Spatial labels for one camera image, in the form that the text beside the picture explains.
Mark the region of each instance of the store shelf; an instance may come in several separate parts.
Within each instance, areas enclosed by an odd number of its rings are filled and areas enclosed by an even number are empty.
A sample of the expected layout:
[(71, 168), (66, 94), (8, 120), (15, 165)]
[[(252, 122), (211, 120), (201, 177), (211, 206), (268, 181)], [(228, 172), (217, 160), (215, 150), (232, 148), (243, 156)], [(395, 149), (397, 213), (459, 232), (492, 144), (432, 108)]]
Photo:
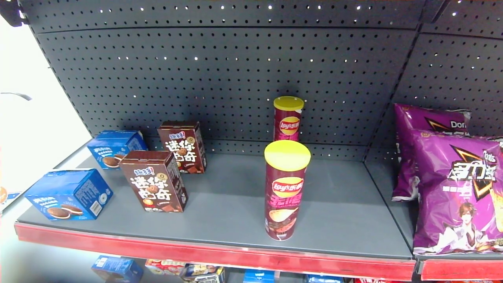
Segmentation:
[[(397, 175), (393, 160), (365, 163), (377, 188), (383, 195), (393, 218), (401, 230), (407, 244), (412, 247), (412, 237), (417, 219), (417, 202), (391, 201), (391, 193)], [(503, 255), (492, 254), (451, 254), (442, 256), (417, 256), (421, 262), (419, 272), (422, 280), (500, 280), (503, 275)]]
[[(92, 159), (81, 167), (96, 167)], [(31, 207), (20, 240), (121, 254), (289, 272), (410, 280), (415, 261), (360, 162), (312, 160), (294, 236), (264, 231), (265, 161), (209, 155), (208, 172), (184, 175), (182, 214), (146, 213), (121, 171), (101, 171), (115, 196), (95, 221), (49, 221)]]

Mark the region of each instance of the purple chip bag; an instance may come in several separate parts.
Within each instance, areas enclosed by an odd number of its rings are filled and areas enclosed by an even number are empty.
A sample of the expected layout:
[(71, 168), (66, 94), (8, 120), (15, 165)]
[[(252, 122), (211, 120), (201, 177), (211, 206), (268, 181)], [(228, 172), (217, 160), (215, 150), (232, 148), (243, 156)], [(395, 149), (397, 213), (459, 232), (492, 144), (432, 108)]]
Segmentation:
[(413, 130), (419, 183), (414, 254), (503, 252), (499, 142)]
[(396, 146), (400, 171), (398, 182), (393, 190), (392, 200), (406, 201), (417, 198), (417, 185), (419, 179), (415, 174), (415, 160), (412, 129), (430, 130), (452, 134), (468, 134), (467, 127), (470, 121), (470, 111), (460, 110), (433, 110), (394, 104), (396, 114)]

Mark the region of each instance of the lay's chip can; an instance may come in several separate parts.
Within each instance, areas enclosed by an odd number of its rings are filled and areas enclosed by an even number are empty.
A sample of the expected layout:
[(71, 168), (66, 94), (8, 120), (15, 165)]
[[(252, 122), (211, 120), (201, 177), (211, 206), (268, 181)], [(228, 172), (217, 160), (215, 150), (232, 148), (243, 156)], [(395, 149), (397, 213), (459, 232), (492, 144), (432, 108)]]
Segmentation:
[(277, 241), (293, 235), (311, 152), (293, 140), (270, 143), (266, 158), (266, 232)]
[(274, 100), (274, 141), (299, 141), (300, 114), (304, 101), (298, 97), (281, 96)]

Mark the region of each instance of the lower shelf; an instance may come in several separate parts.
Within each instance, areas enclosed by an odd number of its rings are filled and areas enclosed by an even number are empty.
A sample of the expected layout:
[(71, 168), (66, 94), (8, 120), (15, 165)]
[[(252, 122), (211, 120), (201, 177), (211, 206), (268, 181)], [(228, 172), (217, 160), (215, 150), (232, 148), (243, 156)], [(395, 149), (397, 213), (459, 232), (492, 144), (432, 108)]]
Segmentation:
[[(81, 167), (96, 167), (89, 158)], [(95, 221), (49, 221), (31, 207), (20, 240), (138, 258), (171, 258), (289, 272), (410, 280), (415, 261), (360, 162), (312, 160), (294, 236), (264, 231), (265, 161), (209, 155), (203, 175), (184, 175), (182, 214), (146, 213), (121, 171), (101, 171), (114, 197)]]

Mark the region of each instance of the blue box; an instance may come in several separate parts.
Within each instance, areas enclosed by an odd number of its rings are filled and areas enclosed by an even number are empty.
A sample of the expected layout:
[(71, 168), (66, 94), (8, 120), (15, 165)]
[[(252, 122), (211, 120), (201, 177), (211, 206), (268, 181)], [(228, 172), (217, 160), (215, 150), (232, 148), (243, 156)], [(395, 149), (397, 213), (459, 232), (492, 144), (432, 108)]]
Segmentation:
[(306, 283), (344, 283), (342, 277), (306, 274)]
[(243, 283), (274, 283), (274, 271), (247, 269), (244, 273)]
[(93, 220), (114, 193), (97, 169), (51, 171), (26, 192), (49, 220)]
[(132, 259), (100, 255), (91, 270), (111, 282), (140, 282), (143, 269)]
[(130, 151), (147, 151), (147, 145), (139, 131), (102, 131), (88, 143), (102, 169), (118, 169), (119, 162)]

